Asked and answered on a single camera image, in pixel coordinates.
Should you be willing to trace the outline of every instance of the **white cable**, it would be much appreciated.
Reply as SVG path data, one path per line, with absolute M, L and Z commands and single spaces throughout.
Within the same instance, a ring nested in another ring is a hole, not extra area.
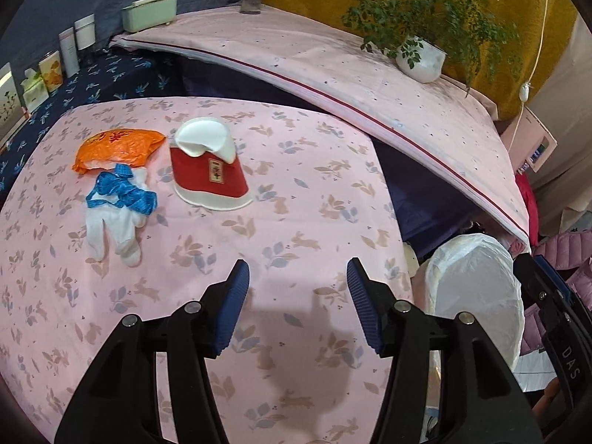
M 512 140 L 510 140 L 510 146 L 508 147 L 508 152 L 511 150 L 512 145 L 514 144 L 514 139 L 516 138 L 516 133 L 518 132 L 518 126 L 520 125 L 520 119 L 522 119 L 522 115 L 524 114 L 524 105 L 528 101 L 532 77 L 535 75 L 535 71 L 537 70 L 537 66 L 539 64 L 539 58 L 541 57 L 541 51 L 543 50 L 543 38 L 545 36 L 545 24 L 547 22 L 547 12 L 548 11 L 549 11 L 549 0 L 545 0 L 545 12 L 543 14 L 543 28 L 541 29 L 541 41 L 539 43 L 539 51 L 536 54 L 535 66 L 532 68 L 531 76 L 520 87 L 520 102 L 522 103 L 520 105 L 520 115 L 518 116 L 518 120 L 516 122 L 516 128 L 514 129 L 514 134 L 512 135 Z

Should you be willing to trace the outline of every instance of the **white glove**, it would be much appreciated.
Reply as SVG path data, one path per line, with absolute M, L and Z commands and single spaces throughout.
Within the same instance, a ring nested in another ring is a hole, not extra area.
M 131 169 L 134 176 L 129 182 L 142 190 L 148 190 L 146 186 L 147 171 L 145 167 Z M 117 201 L 116 195 L 95 194 L 91 200 L 102 199 L 110 202 Z M 105 237 L 103 224 L 107 226 L 111 240 L 115 241 L 115 253 L 121 257 L 122 262 L 128 267 L 134 267 L 140 263 L 140 244 L 135 239 L 135 229 L 144 226 L 146 215 L 131 210 L 124 206 L 117 208 L 112 205 L 99 205 L 87 207 L 87 240 L 91 247 L 91 257 L 97 262 L 105 258 Z

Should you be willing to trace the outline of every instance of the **white plastic bag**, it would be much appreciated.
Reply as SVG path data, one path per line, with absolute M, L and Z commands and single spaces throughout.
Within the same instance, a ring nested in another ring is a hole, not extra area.
M 525 323 L 512 265 L 495 238 L 460 235 L 440 246 L 412 279 L 418 307 L 447 319 L 463 311 L 474 314 L 511 370 L 520 356 Z

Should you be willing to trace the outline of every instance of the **label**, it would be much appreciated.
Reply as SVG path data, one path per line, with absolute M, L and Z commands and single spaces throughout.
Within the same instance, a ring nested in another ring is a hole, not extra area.
M 209 159 L 209 181 L 216 184 L 223 184 L 222 165 L 220 160 Z

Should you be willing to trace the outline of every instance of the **white container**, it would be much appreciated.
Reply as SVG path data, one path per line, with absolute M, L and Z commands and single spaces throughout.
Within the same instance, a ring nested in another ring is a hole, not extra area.
M 84 50 L 95 44 L 95 15 L 90 14 L 74 22 L 76 29 L 76 45 Z
M 39 62 L 39 70 L 47 91 L 50 93 L 57 90 L 64 82 L 64 77 L 61 75 L 60 52 L 58 51 L 45 55 Z
M 64 62 L 66 76 L 72 77 L 80 71 L 78 64 L 78 55 L 76 54 L 76 39 L 74 38 L 74 28 L 68 28 L 59 34 L 61 59 Z
M 169 143 L 179 197 L 210 210 L 237 210 L 253 201 L 229 128 L 211 117 L 193 118 Z
M 414 40 L 419 40 L 423 48 L 416 47 L 421 60 L 416 63 L 413 68 L 409 66 L 406 58 L 403 58 L 399 50 L 395 61 L 401 71 L 418 81 L 419 83 L 431 83 L 440 78 L 442 74 L 442 66 L 446 59 L 446 54 L 439 48 L 430 45 L 428 42 L 414 37 Z

